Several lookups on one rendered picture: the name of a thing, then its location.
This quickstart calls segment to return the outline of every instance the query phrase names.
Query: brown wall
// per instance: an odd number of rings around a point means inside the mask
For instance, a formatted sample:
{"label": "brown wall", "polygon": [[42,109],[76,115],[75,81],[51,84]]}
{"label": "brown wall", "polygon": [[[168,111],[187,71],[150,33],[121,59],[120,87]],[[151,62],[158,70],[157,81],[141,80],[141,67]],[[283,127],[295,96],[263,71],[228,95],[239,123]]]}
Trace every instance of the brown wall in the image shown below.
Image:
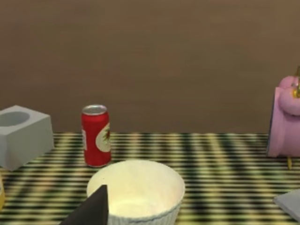
{"label": "brown wall", "polygon": [[0,108],[80,129],[267,132],[274,87],[300,64],[299,0],[2,0]]}

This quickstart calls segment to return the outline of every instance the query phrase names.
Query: white cube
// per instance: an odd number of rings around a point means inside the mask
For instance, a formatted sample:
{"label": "white cube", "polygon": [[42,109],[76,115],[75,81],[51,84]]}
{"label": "white cube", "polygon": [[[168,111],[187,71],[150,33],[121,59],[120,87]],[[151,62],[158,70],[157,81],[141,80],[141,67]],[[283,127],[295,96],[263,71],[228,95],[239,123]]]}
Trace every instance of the white cube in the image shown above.
{"label": "white cube", "polygon": [[0,111],[0,166],[16,170],[53,148],[49,115],[17,105]]}

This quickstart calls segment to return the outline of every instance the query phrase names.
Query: table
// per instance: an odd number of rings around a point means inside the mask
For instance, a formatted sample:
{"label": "table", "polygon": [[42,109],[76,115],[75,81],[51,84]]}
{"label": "table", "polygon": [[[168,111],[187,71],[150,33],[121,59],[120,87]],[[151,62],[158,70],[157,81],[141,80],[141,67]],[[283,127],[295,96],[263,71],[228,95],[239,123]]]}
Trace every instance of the table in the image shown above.
{"label": "table", "polygon": [[[299,166],[266,158],[266,134],[112,134],[114,162],[150,159],[174,168],[187,191],[177,225],[295,225],[273,197],[300,187]],[[56,148],[17,171],[1,170],[1,225],[57,225],[86,198],[82,138],[55,134]]]}

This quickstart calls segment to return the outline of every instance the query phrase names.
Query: bowl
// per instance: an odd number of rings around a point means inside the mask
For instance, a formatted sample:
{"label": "bowl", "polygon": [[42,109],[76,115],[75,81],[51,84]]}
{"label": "bowl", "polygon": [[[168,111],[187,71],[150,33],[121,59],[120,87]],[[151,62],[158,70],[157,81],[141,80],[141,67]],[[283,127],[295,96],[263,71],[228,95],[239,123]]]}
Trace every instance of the bowl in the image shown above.
{"label": "bowl", "polygon": [[176,171],[148,160],[100,169],[87,185],[87,197],[101,185],[108,189],[108,225],[174,225],[185,193]]}

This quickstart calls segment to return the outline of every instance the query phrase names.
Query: silver can top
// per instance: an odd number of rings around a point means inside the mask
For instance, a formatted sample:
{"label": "silver can top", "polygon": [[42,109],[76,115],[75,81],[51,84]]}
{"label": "silver can top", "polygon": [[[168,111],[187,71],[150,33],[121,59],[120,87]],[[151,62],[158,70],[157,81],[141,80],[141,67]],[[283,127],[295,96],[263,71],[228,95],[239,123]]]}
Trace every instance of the silver can top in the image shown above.
{"label": "silver can top", "polygon": [[107,112],[107,108],[104,105],[88,105],[82,109],[82,113],[90,116],[97,116]]}

